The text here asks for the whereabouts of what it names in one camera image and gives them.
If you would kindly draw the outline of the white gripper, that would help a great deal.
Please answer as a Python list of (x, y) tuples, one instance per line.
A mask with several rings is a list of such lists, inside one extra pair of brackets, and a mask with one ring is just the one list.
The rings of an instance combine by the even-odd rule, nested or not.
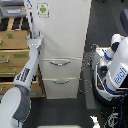
[(42, 33), (39, 33), (37, 37), (34, 37), (32, 33), (30, 33), (26, 39), (27, 39), (27, 46), (29, 48), (36, 48), (37, 50), (41, 49), (42, 41), (44, 36)]

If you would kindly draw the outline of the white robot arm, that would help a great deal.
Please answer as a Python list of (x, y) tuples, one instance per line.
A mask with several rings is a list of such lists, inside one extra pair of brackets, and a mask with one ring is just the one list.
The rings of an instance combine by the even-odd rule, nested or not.
[(28, 93), (39, 63), (39, 51), (43, 40), (42, 33), (27, 37), (29, 60), (22, 71), (14, 78), (14, 87), (9, 89), (0, 103), (0, 128), (22, 128), (30, 114), (31, 101)]

